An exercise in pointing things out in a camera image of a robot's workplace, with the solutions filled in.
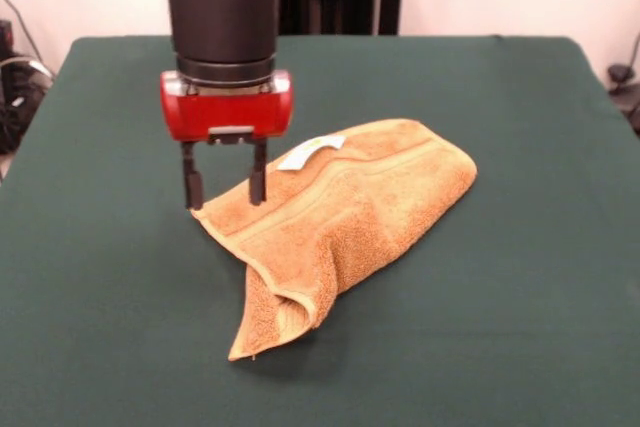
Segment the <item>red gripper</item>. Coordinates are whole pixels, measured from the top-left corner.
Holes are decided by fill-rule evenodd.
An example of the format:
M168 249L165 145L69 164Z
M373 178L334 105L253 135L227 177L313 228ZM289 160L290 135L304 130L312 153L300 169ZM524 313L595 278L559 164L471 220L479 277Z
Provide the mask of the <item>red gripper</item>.
M278 137L293 113L293 83L289 72L276 70L259 85L205 88L187 82L178 72L161 74L160 95L171 137L180 141L187 209L203 206L203 182L196 169L194 142L226 135ZM267 140L253 141L249 197L254 206L266 201Z

